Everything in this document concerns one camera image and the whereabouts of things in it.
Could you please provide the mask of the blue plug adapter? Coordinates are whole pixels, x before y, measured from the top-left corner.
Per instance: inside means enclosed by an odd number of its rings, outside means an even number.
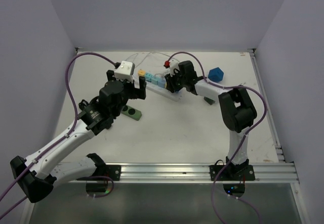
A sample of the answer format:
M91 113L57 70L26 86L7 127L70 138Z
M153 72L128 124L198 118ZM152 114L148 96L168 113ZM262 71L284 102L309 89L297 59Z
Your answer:
M208 73L208 79L212 82L221 82L223 77L224 72L219 67L211 69Z

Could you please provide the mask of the green power strip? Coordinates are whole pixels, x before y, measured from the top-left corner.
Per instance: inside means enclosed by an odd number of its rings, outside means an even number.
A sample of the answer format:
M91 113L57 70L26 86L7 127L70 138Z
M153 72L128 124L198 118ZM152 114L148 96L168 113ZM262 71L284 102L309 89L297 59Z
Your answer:
M140 110L137 110L131 106L125 105L123 110L121 111L121 114L135 120L139 121L142 117L142 112Z

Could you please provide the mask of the dark green plug adapter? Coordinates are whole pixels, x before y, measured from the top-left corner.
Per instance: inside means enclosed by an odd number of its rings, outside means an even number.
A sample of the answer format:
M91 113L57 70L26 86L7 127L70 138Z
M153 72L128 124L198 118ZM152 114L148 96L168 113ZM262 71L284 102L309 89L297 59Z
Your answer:
M204 97L204 100L209 104L209 105L213 105L215 103L214 100L208 98L208 97Z

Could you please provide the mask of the white power strip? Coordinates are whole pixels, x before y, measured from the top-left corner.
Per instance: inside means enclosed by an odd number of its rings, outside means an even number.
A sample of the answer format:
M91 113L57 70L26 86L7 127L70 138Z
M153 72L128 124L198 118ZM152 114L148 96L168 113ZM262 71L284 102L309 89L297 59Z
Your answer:
M165 88L161 88L159 87L158 85L154 85L152 84L151 82L146 82L146 89L147 90L150 90L156 94L159 94L163 97L166 97L170 100L173 100L173 101L179 101L181 99L181 96L182 96L182 93L181 92L178 92L178 93L171 93L170 91L168 91L167 89Z

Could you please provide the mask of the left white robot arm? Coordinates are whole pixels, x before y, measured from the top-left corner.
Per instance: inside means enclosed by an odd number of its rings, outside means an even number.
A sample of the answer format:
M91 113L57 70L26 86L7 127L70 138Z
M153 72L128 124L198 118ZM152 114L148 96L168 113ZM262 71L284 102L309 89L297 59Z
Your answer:
M72 151L109 129L121 114L128 100L146 98L145 77L135 87L132 76L107 71L108 81L90 102L82 100L79 112L69 128L46 146L26 158L16 156L10 162L13 176L30 202L47 197L58 178L52 171Z

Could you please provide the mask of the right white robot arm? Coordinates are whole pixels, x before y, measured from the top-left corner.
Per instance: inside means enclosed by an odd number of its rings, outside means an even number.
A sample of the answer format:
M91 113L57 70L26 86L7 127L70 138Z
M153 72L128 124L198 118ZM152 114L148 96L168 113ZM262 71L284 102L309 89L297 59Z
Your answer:
M181 89L218 101L225 126L229 129L229 151L226 156L226 168L214 164L213 176L219 180L236 180L249 166L247 154L248 130L257 116L256 109L245 88L221 89L207 83L202 76L197 76L191 61L165 61L166 89L177 93Z

